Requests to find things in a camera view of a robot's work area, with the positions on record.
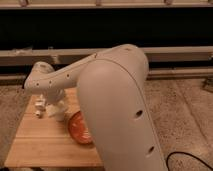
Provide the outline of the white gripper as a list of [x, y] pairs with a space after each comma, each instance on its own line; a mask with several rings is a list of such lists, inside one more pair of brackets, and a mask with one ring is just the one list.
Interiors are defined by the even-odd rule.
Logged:
[[63, 121], [67, 110], [63, 101], [65, 97], [64, 90], [47, 91], [44, 93], [44, 96], [40, 95], [35, 101], [35, 116], [41, 118], [46, 110], [47, 114], [54, 117], [56, 121]]

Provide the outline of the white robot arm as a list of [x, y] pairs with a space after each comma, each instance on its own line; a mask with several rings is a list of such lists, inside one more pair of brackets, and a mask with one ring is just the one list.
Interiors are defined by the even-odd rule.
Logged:
[[145, 53], [124, 44], [96, 52], [62, 69], [34, 64], [24, 89], [59, 101], [77, 89], [80, 110], [105, 171], [168, 171], [146, 103]]

